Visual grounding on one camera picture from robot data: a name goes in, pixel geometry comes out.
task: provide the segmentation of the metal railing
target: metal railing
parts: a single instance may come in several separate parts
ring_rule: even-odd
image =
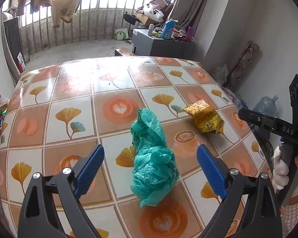
[[[81,41],[82,38],[86,38],[86,40],[90,40],[90,34],[91,34],[90,32],[91,32],[91,29],[93,30],[92,25],[95,26],[94,27],[94,30],[95,30],[94,39],[98,39],[100,27],[104,27],[103,38],[105,39],[108,34],[108,31],[106,31],[106,30],[107,30],[107,24],[109,21],[108,20],[109,16],[110,16],[110,21],[112,21],[112,25],[110,28],[110,34],[111,34],[110,36],[111,36],[111,38],[114,38],[116,23],[119,22],[119,20],[121,18],[121,22],[119,22],[119,23],[122,26],[124,25],[124,19],[122,18],[122,15],[126,11],[128,11],[128,13],[134,14],[134,11],[136,9],[135,6],[136,6],[137,0],[134,0],[132,8],[126,7],[128,0],[125,0],[125,2],[123,3],[124,4],[123,8],[122,7],[120,8],[118,6],[118,0],[116,1],[116,6],[112,7],[112,8],[109,7],[110,0],[107,0],[107,7],[101,7],[100,0],[96,0],[97,1],[96,6],[94,8],[91,8],[91,1],[92,0],[89,0],[89,8],[88,9],[82,9],[82,0],[80,0],[79,1],[79,3],[80,3],[79,10],[73,15],[71,23],[64,24],[64,21],[62,21],[62,24],[58,29],[52,28],[51,13],[49,13],[50,7],[48,7],[46,9],[46,17],[44,17],[43,19],[41,18],[41,10],[42,10],[42,8],[41,8],[38,12],[38,14],[39,14],[38,20],[35,20],[33,14],[27,13],[28,7],[30,6],[29,1],[28,1],[26,3],[26,7],[25,7],[25,16],[19,18],[19,24],[20,24],[20,29],[21,29],[21,39],[24,44],[23,46],[26,47],[28,55],[31,55],[32,49],[34,49],[35,52],[38,51],[38,48],[37,48],[37,39],[38,38],[40,39],[39,45],[41,47],[41,50],[44,50],[47,47],[50,48],[51,44],[53,43],[53,39],[55,42],[55,46],[58,46],[58,44],[59,44],[58,35],[63,37],[63,44],[66,44],[66,40],[69,38],[69,35],[70,35],[70,42],[71,43],[74,42],[75,39],[74,39],[73,29],[77,30],[77,26],[76,26],[77,23],[75,23],[76,21],[74,20],[74,18],[77,18],[77,16],[78,16],[78,41]],[[141,4],[144,4],[145,0],[138,0],[138,4],[140,4],[140,2],[142,2]],[[87,20],[85,20],[86,17],[84,17],[84,21],[82,21],[82,14],[84,14],[84,16],[85,16],[85,14],[87,14]],[[31,15],[31,17],[32,17],[31,23],[28,23],[28,21],[27,21],[27,17],[29,15]],[[83,25],[87,26],[86,35],[84,37],[82,37],[82,26]],[[131,27],[132,27],[131,24],[129,24],[128,33],[130,33]]]

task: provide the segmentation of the cardboard box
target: cardboard box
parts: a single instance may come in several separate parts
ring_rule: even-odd
[[[144,14],[137,13],[136,17],[141,21],[142,24],[144,24],[147,27],[149,27],[150,24],[156,25],[159,23],[159,22],[156,22],[156,21],[150,19],[149,17],[147,17]]]

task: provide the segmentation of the green plastic bag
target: green plastic bag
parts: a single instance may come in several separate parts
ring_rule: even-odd
[[[141,200],[140,207],[157,206],[179,178],[174,154],[167,148],[160,122],[147,108],[138,109],[131,134],[137,155],[130,189]]]

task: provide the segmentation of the gray curtain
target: gray curtain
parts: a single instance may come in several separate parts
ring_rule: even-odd
[[[176,0],[168,20],[178,20],[177,25],[192,27],[195,33],[206,2],[207,0]]]

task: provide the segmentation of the large plastic water bottle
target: large plastic water bottle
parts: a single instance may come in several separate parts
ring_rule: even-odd
[[[253,111],[262,113],[264,115],[269,115],[272,117],[277,116],[277,107],[275,105],[278,96],[275,95],[273,98],[262,97],[254,107]]]

